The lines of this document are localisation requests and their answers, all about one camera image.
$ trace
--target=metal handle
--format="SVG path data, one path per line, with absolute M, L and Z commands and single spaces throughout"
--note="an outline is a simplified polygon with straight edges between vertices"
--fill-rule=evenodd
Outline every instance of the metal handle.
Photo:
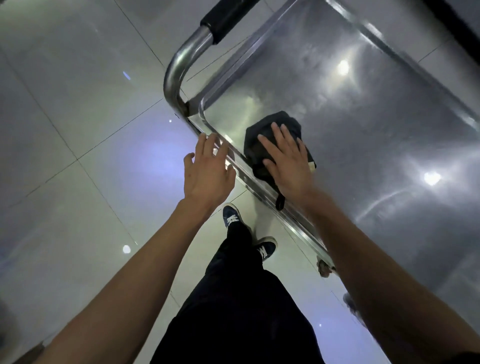
M 200 27 L 175 53 L 163 80 L 163 94 L 172 108 L 185 117 L 193 115 L 180 96 L 180 86 L 192 64 L 212 45 L 218 44 L 259 0 L 220 0 L 202 19 Z

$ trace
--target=forearm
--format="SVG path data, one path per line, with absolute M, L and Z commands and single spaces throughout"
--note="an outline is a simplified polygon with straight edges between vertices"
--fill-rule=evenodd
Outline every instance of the forearm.
M 434 363 L 480 350 L 475 331 L 373 243 L 328 196 L 315 192 L 303 207 L 391 361 L 412 354 L 410 359 Z
M 168 221 L 47 347 L 39 363 L 128 363 L 146 340 L 178 266 L 208 216 L 182 200 Z

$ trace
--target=person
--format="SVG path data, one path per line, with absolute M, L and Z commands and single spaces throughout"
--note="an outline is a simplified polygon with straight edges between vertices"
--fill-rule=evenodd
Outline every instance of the person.
M 390 361 L 478 363 L 477 333 L 315 187 L 300 139 L 293 140 L 284 126 L 272 124 L 272 129 L 277 146 L 258 137 L 273 158 L 265 160 L 265 166 L 281 193 L 315 225 L 365 325 Z M 55 337 L 38 363 L 135 360 L 189 244 L 233 189 L 235 171 L 232 166 L 225 169 L 228 145 L 215 156 L 215 138 L 201 134 L 195 153 L 185 157 L 185 197 L 170 218 Z M 151 362 L 322 363 L 311 325 L 281 282 L 262 267 L 275 242 L 267 239 L 252 247 L 252 236 L 232 205 L 226 205 L 223 217 L 227 238 Z

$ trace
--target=stainless steel cart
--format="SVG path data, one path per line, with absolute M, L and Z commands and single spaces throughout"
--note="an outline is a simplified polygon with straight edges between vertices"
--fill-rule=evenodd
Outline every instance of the stainless steel cart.
M 184 102 L 188 68 L 257 1 L 222 0 L 167 69 L 167 101 L 198 132 L 231 142 L 248 188 L 332 265 L 311 223 L 255 179 L 245 130 L 286 111 L 302 125 L 318 183 L 373 241 L 478 332 L 478 117 L 371 24 L 331 0 L 290 0 Z

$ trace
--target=black bag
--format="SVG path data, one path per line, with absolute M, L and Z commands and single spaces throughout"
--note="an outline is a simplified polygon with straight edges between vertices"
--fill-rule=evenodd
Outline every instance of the black bag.
M 261 134 L 270 140 L 274 145 L 276 145 L 272 127 L 270 126 L 273 122 L 276 122 L 278 126 L 285 124 L 294 140 L 297 140 L 297 138 L 301 139 L 301 126 L 299 122 L 290 117 L 285 111 L 279 111 L 276 114 L 265 116 L 259 122 L 247 128 L 247 131 L 245 132 L 243 154 L 247 158 L 247 162 L 253 170 L 253 175 L 259 180 L 267 182 L 275 191 L 278 192 L 278 198 L 276 199 L 275 207 L 278 211 L 280 211 L 285 205 L 285 197 L 280 193 L 280 190 L 275 184 L 273 177 L 270 175 L 270 172 L 262 162 L 264 159 L 273 161 L 273 158 L 257 138 L 258 134 Z M 317 166 L 308 149 L 307 152 L 308 162 L 310 165 L 313 164 L 313 169 L 315 169 Z

